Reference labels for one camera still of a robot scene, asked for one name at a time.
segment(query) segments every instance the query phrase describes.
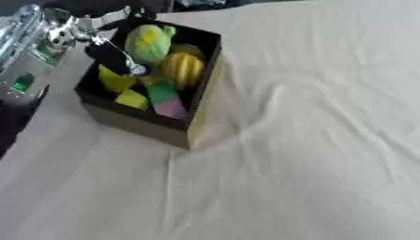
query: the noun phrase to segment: yellow block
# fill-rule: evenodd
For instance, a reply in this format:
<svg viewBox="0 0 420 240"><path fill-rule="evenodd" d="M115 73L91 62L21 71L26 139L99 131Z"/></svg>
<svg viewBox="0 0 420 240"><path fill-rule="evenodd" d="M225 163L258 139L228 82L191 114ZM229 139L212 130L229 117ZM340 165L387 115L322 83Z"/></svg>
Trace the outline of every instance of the yellow block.
<svg viewBox="0 0 420 240"><path fill-rule="evenodd" d="M149 103L145 96L134 92L133 90L126 90L115 100L119 104L123 104L136 109L147 110Z"/></svg>

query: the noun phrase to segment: green light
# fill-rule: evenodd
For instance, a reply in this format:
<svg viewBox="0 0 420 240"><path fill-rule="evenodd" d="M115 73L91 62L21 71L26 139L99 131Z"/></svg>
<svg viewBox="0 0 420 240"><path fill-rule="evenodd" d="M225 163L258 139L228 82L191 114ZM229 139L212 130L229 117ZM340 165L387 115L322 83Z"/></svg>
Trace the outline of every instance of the green light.
<svg viewBox="0 0 420 240"><path fill-rule="evenodd" d="M25 75L21 75L18 77L18 79L13 84L13 88L18 91L26 91L32 83L34 83L34 75L27 73Z"/></svg>

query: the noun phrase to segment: striped ball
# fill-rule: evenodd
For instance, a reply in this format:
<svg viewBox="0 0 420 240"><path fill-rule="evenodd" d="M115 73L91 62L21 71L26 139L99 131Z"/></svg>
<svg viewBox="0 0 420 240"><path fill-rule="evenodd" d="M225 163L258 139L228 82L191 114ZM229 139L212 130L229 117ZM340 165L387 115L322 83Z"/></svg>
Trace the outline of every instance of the striped ball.
<svg viewBox="0 0 420 240"><path fill-rule="evenodd" d="M194 86L204 71L204 61L184 52L168 55L162 64L163 72L178 89Z"/></svg>

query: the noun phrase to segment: green ball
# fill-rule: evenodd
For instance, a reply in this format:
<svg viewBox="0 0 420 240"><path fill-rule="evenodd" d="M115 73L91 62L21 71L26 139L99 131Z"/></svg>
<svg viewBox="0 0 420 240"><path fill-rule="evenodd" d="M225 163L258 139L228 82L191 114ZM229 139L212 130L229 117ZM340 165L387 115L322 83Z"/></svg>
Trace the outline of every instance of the green ball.
<svg viewBox="0 0 420 240"><path fill-rule="evenodd" d="M157 65L168 54L175 28L141 25L126 40L126 52L137 64Z"/></svg>

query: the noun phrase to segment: open box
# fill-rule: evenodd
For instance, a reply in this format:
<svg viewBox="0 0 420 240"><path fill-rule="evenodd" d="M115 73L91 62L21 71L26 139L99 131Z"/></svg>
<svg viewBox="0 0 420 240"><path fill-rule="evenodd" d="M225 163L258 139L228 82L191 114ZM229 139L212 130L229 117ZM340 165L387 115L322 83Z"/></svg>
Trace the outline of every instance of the open box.
<svg viewBox="0 0 420 240"><path fill-rule="evenodd" d="M112 42L124 48L129 32L142 24L174 26L177 33L172 43L195 45L205 55L205 70L199 84L193 89L180 93L187 109L187 116L184 119L178 120L114 102L114 94L105 90L98 79L98 63L94 63L87 70L75 90L84 108L100 123L139 133L171 145L190 148L196 129L203 118L204 103L220 72L221 36L172 23L138 19L120 28L113 36Z"/></svg>

